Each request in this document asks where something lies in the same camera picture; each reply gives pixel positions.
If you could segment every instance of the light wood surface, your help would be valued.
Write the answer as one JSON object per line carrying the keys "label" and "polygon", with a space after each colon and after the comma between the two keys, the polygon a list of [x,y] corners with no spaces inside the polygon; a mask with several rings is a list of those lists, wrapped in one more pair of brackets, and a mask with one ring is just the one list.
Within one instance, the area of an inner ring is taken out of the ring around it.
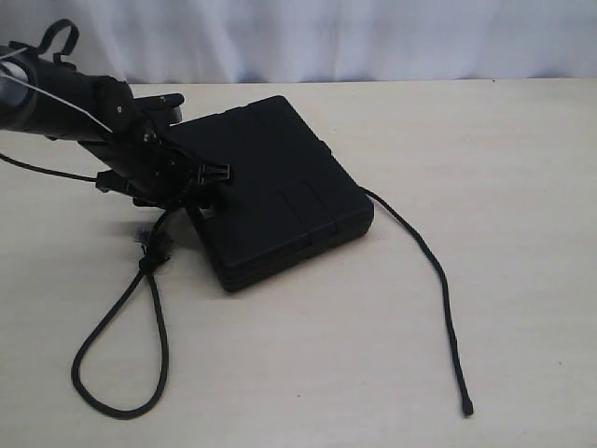
{"label": "light wood surface", "polygon": [[[435,274],[381,209],[367,237],[227,297],[184,219],[158,279],[171,375],[131,422],[89,408],[73,356],[128,285],[157,212],[0,165],[0,445],[597,446],[597,80],[139,86],[186,119],[283,94],[444,264],[476,414],[464,420]],[[94,175],[76,144],[0,150]],[[148,291],[91,349],[90,390],[145,401]]]}

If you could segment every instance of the black rope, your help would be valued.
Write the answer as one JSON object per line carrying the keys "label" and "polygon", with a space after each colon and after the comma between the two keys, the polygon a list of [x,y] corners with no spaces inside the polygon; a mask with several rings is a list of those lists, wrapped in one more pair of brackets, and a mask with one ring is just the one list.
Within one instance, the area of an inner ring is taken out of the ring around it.
{"label": "black rope", "polygon": [[66,179],[73,179],[73,180],[80,180],[83,182],[93,182],[95,183],[95,177],[86,177],[84,175],[72,175],[70,173],[65,173],[62,171],[55,171],[49,170],[48,168],[42,168],[35,165],[30,165],[29,163],[25,163],[24,161],[17,161],[12,159],[9,156],[6,156],[0,152],[0,161],[5,161],[6,163],[10,163],[16,167],[22,168],[23,170],[33,171],[35,173],[40,173],[42,175],[55,175],[57,177],[64,177]]}
{"label": "black rope", "polygon": [[373,191],[369,191],[361,187],[361,189],[367,194],[367,196],[371,197],[375,201],[377,201],[380,205],[385,208],[390,215],[392,215],[401,225],[405,228],[405,230],[409,233],[412,238],[417,242],[427,259],[431,262],[434,269],[436,270],[437,276],[439,277],[439,282],[441,283],[441,294],[443,296],[443,303],[444,303],[444,318],[446,321],[446,330],[448,331],[448,340],[450,342],[450,351],[451,351],[451,362],[454,366],[454,373],[456,375],[456,383],[458,383],[458,388],[460,389],[460,397],[462,400],[462,411],[465,417],[468,417],[473,414],[473,402],[471,401],[470,397],[468,396],[468,390],[466,389],[465,383],[465,376],[463,374],[463,369],[460,365],[460,357],[458,356],[458,342],[456,341],[456,333],[454,332],[454,325],[451,321],[451,309],[450,309],[450,292],[448,290],[448,279],[446,278],[446,274],[444,273],[441,264],[437,260],[436,256],[433,255],[431,249],[424,241],[423,237],[401,216],[394,210],[390,204],[384,201],[380,196],[378,196]]}
{"label": "black rope", "polygon": [[[91,332],[85,342],[81,345],[81,348],[79,348],[75,359],[73,360],[71,379],[73,381],[73,386],[81,398],[83,398],[96,411],[119,420],[132,420],[133,418],[140,417],[144,413],[151,411],[151,409],[158,404],[158,401],[160,401],[161,395],[166,387],[168,368],[170,364],[170,352],[168,349],[168,334],[166,332],[164,316],[161,310],[160,292],[158,291],[158,285],[156,284],[154,272],[159,268],[159,266],[164,264],[169,259],[172,240],[168,234],[162,231],[160,228],[164,224],[166,218],[174,210],[175,209],[166,210],[153,225],[151,231],[142,231],[139,233],[138,241],[141,243],[144,254],[144,256],[139,260],[139,272],[132,279],[131,284],[129,287],[127,287],[127,290],[124,291],[124,294],[122,294],[112,309],[105,315],[98,326]],[[88,350],[98,336],[102,334],[107,325],[118,314],[118,311],[120,311],[122,306],[130,298],[131,294],[139,286],[139,283],[141,283],[143,277],[146,278],[151,290],[151,297],[153,299],[153,306],[156,313],[156,321],[158,323],[161,351],[160,377],[158,379],[155,392],[144,405],[131,410],[121,410],[100,402],[89,392],[89,390],[87,390],[87,388],[81,382],[81,362],[83,361],[85,355],[87,355]]]}

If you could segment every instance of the cable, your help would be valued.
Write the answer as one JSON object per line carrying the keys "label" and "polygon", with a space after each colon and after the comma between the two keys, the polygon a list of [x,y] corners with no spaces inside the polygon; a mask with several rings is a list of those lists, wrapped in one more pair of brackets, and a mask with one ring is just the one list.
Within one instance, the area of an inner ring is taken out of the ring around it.
{"label": "cable", "polygon": [[[160,401],[161,395],[166,387],[166,380],[168,378],[168,368],[170,365],[170,350],[168,348],[168,333],[164,324],[164,316],[161,310],[160,304],[160,292],[154,272],[163,263],[168,261],[169,252],[172,247],[172,240],[167,233],[161,231],[161,227],[166,221],[166,218],[171,215],[176,208],[166,210],[160,218],[153,225],[151,231],[143,231],[138,235],[137,240],[141,243],[144,256],[139,260],[139,272],[132,279],[131,284],[127,287],[124,294],[118,299],[110,311],[100,321],[97,327],[91,332],[85,342],[78,349],[75,359],[73,360],[73,367],[71,369],[71,380],[76,392],[83,398],[93,409],[103,413],[112,418],[118,420],[132,420],[133,418],[140,417],[141,415],[148,413],[153,409],[158,401]],[[131,294],[143,280],[146,278],[149,289],[151,290],[151,297],[153,299],[154,310],[156,313],[156,322],[158,324],[158,333],[160,335],[160,351],[161,351],[161,366],[160,366],[160,378],[156,385],[156,390],[151,398],[142,406],[131,410],[116,409],[107,404],[102,403],[96,399],[87,388],[81,382],[81,362],[88,350],[93,345],[95,340],[102,334],[112,319],[118,314],[122,306],[131,297]]]}
{"label": "cable", "polygon": [[369,191],[361,187],[361,190],[367,194],[370,198],[377,201],[380,205],[385,208],[390,215],[392,215],[401,225],[405,228],[405,230],[409,233],[409,235],[417,242],[427,259],[431,262],[434,269],[436,270],[437,276],[439,277],[439,282],[441,283],[441,294],[443,296],[443,305],[444,305],[444,318],[446,321],[446,330],[448,331],[448,340],[450,342],[450,351],[451,351],[451,362],[454,366],[454,373],[456,375],[456,383],[458,383],[458,388],[460,390],[460,397],[462,400],[462,411],[465,417],[469,417],[474,413],[473,410],[473,402],[471,401],[470,397],[468,396],[468,390],[466,389],[465,383],[465,376],[463,374],[463,369],[460,365],[460,357],[458,355],[458,342],[456,340],[456,333],[454,332],[454,325],[451,321],[451,309],[450,309],[450,292],[448,290],[448,279],[446,278],[446,274],[444,273],[441,264],[437,260],[436,256],[433,255],[431,249],[424,241],[423,237],[403,218],[401,217],[396,210],[394,210],[384,199],[378,196],[373,191]]}
{"label": "cable", "polygon": [[8,59],[8,58],[14,58],[15,56],[24,53],[25,51],[27,51],[27,48],[24,47],[22,49],[15,49],[14,51],[7,53],[3,56],[0,56],[0,61],[3,61],[4,59]]}
{"label": "cable", "polygon": [[64,177],[66,179],[73,179],[73,180],[80,180],[83,182],[96,182],[95,177],[86,177],[84,175],[73,175],[70,173],[65,173],[62,171],[55,171],[49,170],[48,168],[42,168],[40,166],[30,165],[29,163],[25,163],[24,161],[17,161],[15,159],[10,158],[0,152],[0,161],[5,161],[6,163],[10,163],[11,165],[17,166],[22,168],[23,170],[33,171],[35,173],[40,173],[42,175],[55,175],[57,177]]}
{"label": "cable", "polygon": [[52,98],[53,100],[58,101],[59,103],[62,103],[64,105],[68,105],[69,107],[72,107],[74,110],[79,111],[81,114],[86,115],[87,117],[89,117],[90,119],[92,119],[93,121],[95,121],[97,124],[99,124],[104,129],[106,129],[109,133],[114,133],[105,124],[103,124],[101,121],[99,121],[97,118],[95,118],[91,114],[91,112],[88,112],[87,110],[79,107],[78,105],[73,105],[72,103],[69,103],[68,101],[64,100],[60,96],[56,96],[53,93],[50,93],[48,91],[44,91],[43,89],[40,89],[40,88],[38,88],[36,86],[33,86],[33,85],[29,84],[28,82],[21,81],[20,79],[18,79],[16,77],[12,77],[11,75],[7,75],[6,73],[3,73],[3,72],[0,72],[0,77],[5,77],[6,79],[10,79],[11,81],[16,82],[17,84],[21,84],[22,86],[28,87],[29,89],[31,89],[33,91],[38,91],[39,93],[42,93],[42,94],[48,96],[49,98]]}

